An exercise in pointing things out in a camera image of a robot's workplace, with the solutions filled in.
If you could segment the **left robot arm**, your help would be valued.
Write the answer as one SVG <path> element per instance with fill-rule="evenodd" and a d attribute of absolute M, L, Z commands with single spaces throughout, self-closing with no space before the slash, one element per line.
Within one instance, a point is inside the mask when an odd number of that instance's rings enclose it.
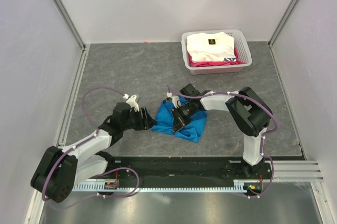
<path fill-rule="evenodd" d="M 60 203 L 86 179 L 97 175 L 111 178 L 116 169 L 105 149 L 117 143 L 127 130 L 149 130 L 156 124 L 145 107 L 136 109 L 128 103 L 118 103 L 86 138 L 63 148 L 47 148 L 32 176 L 31 187 L 42 194 L 43 201 Z"/>

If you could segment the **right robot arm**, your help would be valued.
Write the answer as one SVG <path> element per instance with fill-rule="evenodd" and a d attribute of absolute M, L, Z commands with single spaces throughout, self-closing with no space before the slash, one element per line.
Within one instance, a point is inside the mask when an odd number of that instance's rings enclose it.
<path fill-rule="evenodd" d="M 263 143 L 270 124 L 272 111 L 249 87 L 229 93 L 216 93 L 211 90 L 200 92 L 192 84 L 180 90 L 186 103 L 179 101 L 178 95 L 169 90 L 166 100 L 173 103 L 172 133 L 175 134 L 192 122 L 192 116 L 201 111 L 219 110 L 230 113 L 244 136 L 244 152 L 241 172 L 246 178 L 254 178 L 263 164 Z"/>

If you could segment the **blue cloth napkin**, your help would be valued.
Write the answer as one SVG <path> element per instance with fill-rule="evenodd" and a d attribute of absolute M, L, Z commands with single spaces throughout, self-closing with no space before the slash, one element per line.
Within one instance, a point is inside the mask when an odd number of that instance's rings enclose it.
<path fill-rule="evenodd" d="M 155 116 L 157 124 L 151 128 L 151 131 L 168 134 L 198 143 L 204 133 L 207 121 L 207 112 L 197 112 L 191 117 L 191 122 L 186 127 L 173 134 L 173 116 L 171 113 L 172 108 L 174 108 L 172 102 L 167 101 L 166 99 L 162 101 Z"/>

